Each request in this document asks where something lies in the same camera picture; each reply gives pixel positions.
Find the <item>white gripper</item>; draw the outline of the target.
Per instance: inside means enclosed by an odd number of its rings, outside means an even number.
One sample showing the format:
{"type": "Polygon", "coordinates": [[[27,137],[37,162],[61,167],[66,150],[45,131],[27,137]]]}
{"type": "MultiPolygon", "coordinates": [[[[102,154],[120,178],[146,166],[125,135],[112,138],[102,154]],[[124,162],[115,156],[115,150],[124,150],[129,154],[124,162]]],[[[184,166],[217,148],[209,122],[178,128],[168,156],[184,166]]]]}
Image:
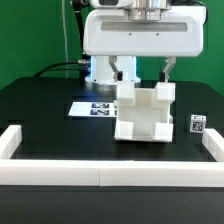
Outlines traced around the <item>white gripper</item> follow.
{"type": "Polygon", "coordinates": [[[110,56],[114,80],[123,72],[116,56],[162,56],[166,66],[162,81],[176,64],[176,57],[195,57],[203,50],[204,6],[171,6],[145,0],[90,0],[83,48],[88,55],[110,56]]]}

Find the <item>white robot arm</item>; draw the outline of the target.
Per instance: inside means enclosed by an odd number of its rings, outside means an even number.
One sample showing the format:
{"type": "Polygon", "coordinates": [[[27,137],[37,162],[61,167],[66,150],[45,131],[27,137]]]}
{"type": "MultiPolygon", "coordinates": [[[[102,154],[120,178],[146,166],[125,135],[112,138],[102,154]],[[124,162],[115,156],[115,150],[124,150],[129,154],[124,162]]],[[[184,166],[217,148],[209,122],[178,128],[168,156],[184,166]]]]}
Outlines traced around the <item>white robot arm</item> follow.
{"type": "Polygon", "coordinates": [[[90,0],[93,11],[84,27],[83,48],[91,57],[86,81],[103,89],[119,81],[139,83],[138,57],[164,57],[160,79],[178,57],[203,51],[207,7],[196,0],[90,0]]]}

